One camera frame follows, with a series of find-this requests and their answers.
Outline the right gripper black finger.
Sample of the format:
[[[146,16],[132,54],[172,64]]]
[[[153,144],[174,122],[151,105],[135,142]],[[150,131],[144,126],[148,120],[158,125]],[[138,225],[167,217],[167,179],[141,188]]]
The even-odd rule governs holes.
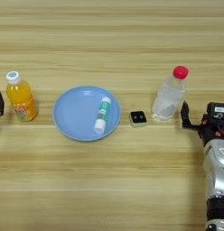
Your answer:
[[[182,118],[182,127],[191,129],[191,121],[189,118],[189,106],[186,101],[182,103],[181,118]]]

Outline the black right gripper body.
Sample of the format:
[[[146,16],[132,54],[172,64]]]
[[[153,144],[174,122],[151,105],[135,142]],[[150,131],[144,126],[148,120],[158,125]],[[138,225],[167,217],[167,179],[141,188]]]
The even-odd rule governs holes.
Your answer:
[[[203,145],[216,139],[224,140],[224,120],[204,114],[199,125],[193,125],[188,116],[184,117],[184,128],[196,131]]]

